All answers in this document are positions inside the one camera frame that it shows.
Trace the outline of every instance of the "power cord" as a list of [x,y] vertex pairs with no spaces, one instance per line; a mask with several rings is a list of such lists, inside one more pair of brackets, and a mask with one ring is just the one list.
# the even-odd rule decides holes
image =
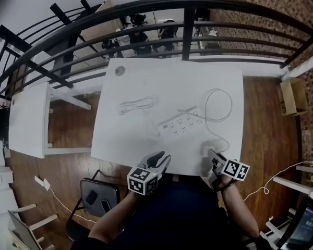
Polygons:
[[[54,194],[52,188],[50,187],[49,189],[51,190],[53,196],[58,200],[58,202],[59,202],[63,207],[65,207],[68,211],[70,211],[71,213],[73,213],[72,210],[70,210],[68,207],[66,207],[66,206],[59,200],[59,198]],[[77,217],[79,217],[79,218],[82,218],[82,219],[84,219],[84,220],[86,220],[86,221],[90,221],[90,222],[96,223],[96,221],[90,220],[90,219],[85,219],[84,217],[82,217],[82,216],[80,216],[80,215],[78,215],[78,214],[74,214],[74,216],[77,216]]]
[[153,97],[153,96],[146,96],[136,101],[123,102],[119,105],[118,114],[125,115],[134,109],[150,108],[150,107],[153,107],[157,102],[158,102],[158,98]]
[[274,176],[272,176],[272,177],[269,179],[269,181],[266,182],[266,184],[265,184],[264,186],[260,187],[260,188],[259,188],[258,190],[256,190],[255,192],[252,192],[251,194],[248,194],[247,197],[244,199],[244,201],[245,201],[248,197],[250,197],[251,195],[253,195],[253,194],[257,193],[258,191],[260,191],[261,189],[264,189],[264,194],[265,194],[265,195],[269,194],[269,189],[268,189],[266,186],[267,186],[267,184],[268,184],[274,177],[276,177],[277,175],[279,175],[279,174],[282,173],[282,172],[287,171],[289,168],[295,167],[295,166],[297,166],[297,165],[299,165],[299,164],[303,164],[303,163],[312,163],[312,164],[313,164],[313,161],[302,161],[302,162],[299,162],[299,163],[297,163],[297,164],[291,165],[291,166],[287,167],[286,169],[284,169],[284,170],[278,172],[277,174],[275,174]]
[[[220,119],[208,118],[208,117],[207,117],[208,101],[209,101],[211,95],[214,94],[214,93],[217,92],[217,91],[225,93],[225,94],[230,98],[230,101],[231,101],[230,111],[226,114],[226,116],[224,116],[224,117],[222,117],[222,118],[220,118]],[[205,102],[205,107],[204,107],[204,115],[205,115],[205,117],[196,116],[196,115],[194,115],[194,114],[192,114],[192,113],[190,113],[190,112],[188,112],[188,111],[180,110],[180,109],[178,110],[178,112],[186,113],[186,114],[191,115],[191,116],[194,116],[194,117],[196,117],[196,118],[204,119],[208,131],[209,131],[212,135],[214,135],[214,136],[216,136],[217,138],[221,139],[222,141],[226,142],[227,148],[226,148],[225,150],[223,150],[223,151],[219,151],[219,153],[222,153],[222,152],[225,152],[225,151],[227,151],[227,150],[229,149],[230,143],[229,143],[224,137],[221,137],[220,135],[218,135],[218,134],[212,132],[211,129],[210,129],[210,127],[209,127],[209,125],[208,125],[208,121],[209,121],[209,122],[222,122],[222,121],[224,121],[225,119],[227,119],[227,118],[230,116],[230,114],[231,114],[231,112],[232,112],[232,109],[233,109],[233,100],[232,100],[230,94],[229,94],[228,92],[222,90],[222,89],[214,88],[214,89],[211,89],[209,92],[210,92],[210,93],[209,93],[209,95],[208,95],[208,98],[207,98],[207,100],[206,100],[206,102]]]

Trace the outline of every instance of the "metal railing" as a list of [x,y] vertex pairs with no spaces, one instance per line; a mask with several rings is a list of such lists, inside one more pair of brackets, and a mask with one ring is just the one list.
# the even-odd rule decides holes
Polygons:
[[[46,59],[39,64],[36,64],[31,61],[31,59],[50,47],[58,44],[60,41],[69,38],[73,34],[80,34],[82,30],[95,26],[97,24],[101,24],[110,20],[118,19],[121,17],[126,17],[133,14],[141,14],[151,11],[157,10],[166,10],[166,9],[176,9],[176,8],[183,8],[184,9],[184,21],[178,22],[168,22],[168,23],[161,23],[161,24],[151,24],[146,26],[138,26],[130,29],[124,29],[118,32],[113,32],[107,35],[103,35],[100,37],[96,37],[92,40],[77,44],[73,47],[65,49],[60,53],[57,53],[50,58]],[[276,30],[258,27],[258,26],[251,26],[247,24],[241,23],[230,23],[230,22],[213,22],[213,21],[195,21],[195,10],[196,8],[209,8],[209,9],[223,9],[223,10],[231,10],[231,11],[238,11],[242,13],[253,14],[257,16],[261,16],[264,18],[269,18],[280,23],[286,24],[291,26],[297,30],[300,30],[309,35],[309,39],[306,41],[292,36],[290,34],[279,32]],[[167,28],[179,28],[183,27],[183,37],[174,37],[169,39],[160,39],[160,40],[153,40],[153,41],[146,41],[141,43],[129,44],[120,46],[117,48],[112,49],[104,49],[102,51],[83,56],[76,60],[72,60],[70,62],[66,62],[61,66],[58,66],[52,70],[46,70],[43,68],[44,65],[56,60],[57,58],[64,56],[68,53],[73,53],[76,50],[91,47],[93,44],[103,42],[105,40],[117,38],[123,35],[130,35],[136,32],[145,32],[151,30],[158,30],[158,29],[167,29]],[[222,27],[222,28],[234,28],[234,29],[244,29],[262,33],[268,33],[270,35],[280,36],[286,38],[288,40],[294,41],[298,43],[299,47],[293,47],[285,44],[280,43],[273,43],[270,41],[263,41],[263,40],[256,40],[256,39],[248,39],[242,37],[217,37],[217,36],[193,36],[192,31],[196,27]],[[200,42],[200,41],[215,41],[215,42],[240,42],[240,43],[250,43],[250,44],[259,44],[259,45],[267,45],[278,47],[281,49],[286,49],[288,51],[292,51],[293,53],[288,54],[281,54],[278,52],[267,52],[267,51],[258,51],[258,50],[249,50],[249,49],[235,49],[235,48],[212,48],[212,49],[191,49],[192,42]],[[25,78],[28,74],[32,73],[33,71],[39,72],[41,75],[32,79],[31,81],[24,82],[18,88],[13,88],[11,92],[5,95],[6,98],[10,98],[16,92],[23,90],[29,84],[38,81],[44,77],[49,77],[51,79],[51,83],[58,82],[60,85],[56,86],[56,88],[66,86],[72,88],[74,83],[79,81],[88,80],[91,78],[102,77],[105,75],[104,72],[100,72],[94,74],[93,76],[87,76],[84,78],[80,78],[75,81],[67,81],[68,78],[72,76],[76,76],[78,74],[82,74],[91,70],[104,68],[109,63],[108,61],[89,66],[83,69],[79,69],[73,72],[70,72],[65,75],[56,75],[55,72],[70,67],[75,64],[79,64],[81,62],[85,62],[87,60],[94,59],[96,57],[105,56],[108,54],[113,54],[119,51],[125,51],[128,49],[134,49],[143,46],[153,46],[155,44],[164,44],[164,43],[183,43],[183,47],[180,50],[172,50],[172,51],[165,51],[165,52],[157,52],[157,53],[150,53],[145,55],[140,55],[138,57],[145,57],[145,58],[156,58],[160,56],[169,57],[172,55],[182,55],[182,60],[189,60],[189,55],[198,53],[198,54],[249,54],[249,55],[264,55],[264,56],[273,56],[282,58],[280,61],[276,60],[267,60],[267,59],[257,59],[257,58],[232,58],[232,59],[222,59],[223,61],[243,61],[243,62],[260,62],[260,63],[270,63],[270,64],[278,64],[281,68],[284,68],[288,64],[290,64],[295,58],[297,58],[305,49],[307,49],[313,43],[313,29],[309,26],[301,23],[300,21],[287,16],[283,13],[275,11],[270,8],[266,8],[263,6],[259,6],[256,4],[242,2],[242,1],[235,1],[235,0],[142,0],[131,2],[127,4],[122,4],[118,6],[114,6],[112,8],[99,11],[93,14],[90,14],[86,17],[76,20],[75,22],[62,27],[61,29],[52,32],[50,36],[43,39],[38,44],[32,46],[30,49],[26,50],[24,54],[19,55],[12,49],[7,47],[7,44],[4,44],[2,51],[9,51],[11,55],[13,55],[16,60],[11,64],[7,69],[4,69],[3,74],[0,76],[0,85],[14,73],[14,71],[18,70],[21,66],[28,66],[29,69],[26,70],[22,75],[18,76],[15,80],[9,82],[9,84],[0,90],[0,95],[4,92],[9,90],[9,88],[23,78]],[[220,61],[219,59],[210,59],[209,61]]]
[[[74,21],[76,20],[76,18],[74,18],[74,17],[80,15],[81,12],[83,11],[83,9],[84,9],[84,7],[79,7],[79,8],[76,8],[76,9],[71,9],[71,10],[66,11],[66,12],[64,12],[64,13],[67,15],[67,17],[68,17],[72,22],[74,22]],[[44,23],[49,22],[49,21],[51,21],[51,20],[54,20],[54,21],[51,22],[51,23],[48,23],[48,24],[44,25]],[[60,25],[58,25],[58,26],[56,26],[56,27],[54,27],[54,28],[52,28],[52,29],[50,29],[50,30],[48,30],[48,31],[46,31],[46,32],[44,32],[44,33],[42,33],[42,31],[45,31],[46,29],[48,29],[48,28],[50,28],[50,27],[52,27],[52,26],[54,26],[54,25],[56,25],[57,23],[60,23],[60,22],[61,22],[61,20],[58,19],[58,17],[57,17],[56,15],[53,15],[53,16],[51,16],[51,17],[49,17],[49,18],[43,19],[43,20],[41,20],[41,21],[39,21],[39,22],[37,22],[37,23],[35,23],[35,24],[33,24],[33,25],[27,27],[26,29],[20,31],[20,32],[17,33],[16,35],[17,35],[18,37],[22,37],[22,40],[25,41],[27,44],[29,44],[29,45],[34,45],[36,42],[38,42],[38,41],[41,40],[42,38],[46,37],[47,35],[51,34],[51,33],[54,32],[54,31],[56,31],[56,30],[62,28],[62,27],[64,26],[64,24],[60,24]],[[28,33],[28,31],[31,31],[31,30],[33,30],[34,28],[38,28],[38,29],[37,29],[36,31],[31,32],[31,33],[28,34],[28,35],[25,35],[25,34]],[[0,51],[0,64],[1,64],[1,62],[4,62],[4,63],[5,63],[4,68],[3,68],[3,72],[6,70],[7,64],[8,64],[8,62],[9,62],[9,59],[11,58],[11,55],[12,55],[9,51],[7,51],[7,49],[9,49],[9,48],[8,48],[8,42],[7,42],[7,40],[5,40],[5,43],[4,43],[4,45],[3,45],[3,47],[2,47],[2,49],[1,49],[1,51]],[[6,59],[3,60],[3,56],[4,56],[5,52],[8,52],[8,56],[7,56]],[[21,80],[21,79],[22,79],[22,78],[15,79],[14,82],[12,83],[12,85],[15,84],[17,81],[19,81],[19,80]],[[0,97],[1,97],[1,98],[5,98],[5,96],[3,96],[2,93],[3,93],[3,92],[0,92]]]

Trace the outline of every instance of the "white table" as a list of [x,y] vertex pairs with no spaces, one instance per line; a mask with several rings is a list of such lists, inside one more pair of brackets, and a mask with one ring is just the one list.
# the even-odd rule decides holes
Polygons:
[[[305,167],[305,166],[296,166],[296,170],[301,170],[304,172],[309,172],[309,173],[313,173],[313,168],[311,167]],[[307,194],[309,197],[311,197],[313,199],[313,187],[309,187],[306,185],[302,185],[300,183],[296,183],[293,181],[289,181],[289,180],[285,180],[283,178],[280,177],[274,177],[273,178],[274,182],[277,182],[279,184],[282,184],[286,187],[292,188],[294,190],[297,190],[299,192],[305,193]]]
[[91,109],[90,105],[53,89],[47,82],[18,93],[11,99],[9,149],[39,158],[44,158],[44,155],[89,152],[90,148],[52,148],[52,144],[48,143],[51,95]]
[[[115,69],[125,67],[122,76]],[[222,122],[210,123],[210,129],[230,144],[223,154],[240,158],[244,95],[241,71],[222,66],[174,59],[111,59],[104,79],[94,127],[91,156],[127,166],[136,166],[143,157],[158,151],[172,155],[169,173],[207,176],[211,161],[202,159],[202,148],[214,145],[222,151],[226,143],[204,127],[165,143],[158,135],[158,125],[178,115],[178,109],[197,106],[204,112],[208,92],[220,88],[233,100],[230,116]],[[120,116],[118,107],[125,101],[153,96],[158,103],[151,108],[136,109]],[[208,117],[221,118],[230,110],[230,99],[216,92],[208,102]]]

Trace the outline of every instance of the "dark shirt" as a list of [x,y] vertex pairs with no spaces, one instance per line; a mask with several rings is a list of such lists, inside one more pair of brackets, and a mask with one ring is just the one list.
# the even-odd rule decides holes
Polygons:
[[[120,47],[119,43],[116,40],[109,40],[106,43],[102,43],[102,48],[103,49],[111,49],[111,48],[117,48]],[[123,54],[121,51],[115,52],[113,54],[107,54],[109,58],[114,58],[114,57],[123,57]]]
[[243,249],[218,207],[216,193],[199,178],[194,183],[171,183],[143,198],[125,230],[114,241],[77,241],[80,249]]
[[147,35],[143,32],[140,32],[138,35],[131,35],[130,36],[130,44],[136,44],[136,43],[141,43],[147,40]]
[[161,39],[169,39],[174,37],[174,30],[172,28],[167,28],[167,29],[161,29],[159,33],[162,33]]

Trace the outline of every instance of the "brick wall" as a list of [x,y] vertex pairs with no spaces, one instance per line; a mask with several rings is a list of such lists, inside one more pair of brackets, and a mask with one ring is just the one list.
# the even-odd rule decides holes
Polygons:
[[[272,8],[274,10],[287,14],[313,28],[313,0],[242,0],[242,1],[247,1]],[[238,13],[227,10],[211,10],[210,20],[250,24],[259,27],[270,28],[281,32],[286,32],[303,40],[309,38],[308,35],[296,29],[278,23],[276,21],[241,12]],[[300,46],[299,43],[290,41],[283,37],[278,37],[254,31],[229,28],[217,28],[217,31],[218,36],[253,38],[286,44],[294,47]],[[291,53],[289,50],[255,44],[222,42],[221,46],[223,48],[247,48],[253,50],[264,50],[288,55]],[[313,46],[306,50],[294,62],[292,62],[291,68],[299,65],[301,62],[308,59],[312,55],[313,55]],[[308,158],[313,156],[313,69],[303,74],[300,78],[304,80],[307,102],[309,105],[308,113],[300,117],[302,126],[303,157]]]

